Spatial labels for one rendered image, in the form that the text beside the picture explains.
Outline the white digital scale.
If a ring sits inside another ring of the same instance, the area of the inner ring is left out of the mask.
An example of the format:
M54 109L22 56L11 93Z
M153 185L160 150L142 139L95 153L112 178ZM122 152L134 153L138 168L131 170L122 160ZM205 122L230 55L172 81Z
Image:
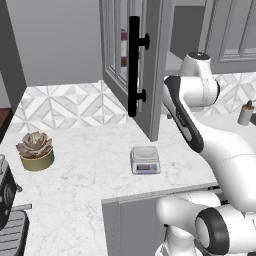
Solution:
M161 172L160 159L155 146L135 146L130 152L133 174L158 174Z

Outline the grey glass cabinet door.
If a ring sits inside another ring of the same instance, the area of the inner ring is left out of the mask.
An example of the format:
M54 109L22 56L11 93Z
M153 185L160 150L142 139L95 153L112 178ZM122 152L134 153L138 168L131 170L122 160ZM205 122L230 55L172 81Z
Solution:
M128 111L129 17L140 17L139 36L150 36L146 50L139 47L137 101L132 117L151 141L158 139L163 80L168 50L172 0L99 0L103 80ZM127 31L127 67L121 67L121 29Z

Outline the grey base cabinet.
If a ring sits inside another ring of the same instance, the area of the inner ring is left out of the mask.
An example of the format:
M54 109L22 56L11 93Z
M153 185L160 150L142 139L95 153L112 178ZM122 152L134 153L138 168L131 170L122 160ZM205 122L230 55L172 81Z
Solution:
M207 190L219 193L220 187L208 183L103 199L107 255L154 256L165 236L164 225L156 214L157 200L169 194Z

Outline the succulent in yellow pot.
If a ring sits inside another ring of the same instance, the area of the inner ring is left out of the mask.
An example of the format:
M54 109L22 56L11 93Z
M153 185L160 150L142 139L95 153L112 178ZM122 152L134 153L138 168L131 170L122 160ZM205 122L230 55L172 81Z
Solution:
M27 133L16 145L23 167L28 171L42 171L54 162L52 139L44 132Z

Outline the grey shaker with brown top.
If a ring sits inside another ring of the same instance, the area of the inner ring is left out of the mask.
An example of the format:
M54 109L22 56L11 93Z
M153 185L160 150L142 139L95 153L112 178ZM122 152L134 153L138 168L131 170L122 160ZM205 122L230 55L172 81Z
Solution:
M254 105L252 100L249 100L246 104L243 104L238 117L238 123L240 125L247 126L251 120L253 111Z

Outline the open grey wall cabinet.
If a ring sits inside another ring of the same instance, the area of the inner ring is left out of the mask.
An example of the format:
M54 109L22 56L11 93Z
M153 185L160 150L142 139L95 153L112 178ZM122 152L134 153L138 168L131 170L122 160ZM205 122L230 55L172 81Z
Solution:
M205 6L206 0L173 0L169 52L177 63L199 49Z

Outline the grey wall cabinet door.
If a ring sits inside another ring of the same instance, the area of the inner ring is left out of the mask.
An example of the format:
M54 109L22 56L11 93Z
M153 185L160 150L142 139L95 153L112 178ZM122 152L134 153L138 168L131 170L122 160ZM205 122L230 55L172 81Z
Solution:
M198 49L214 74L256 72L256 0L205 0Z

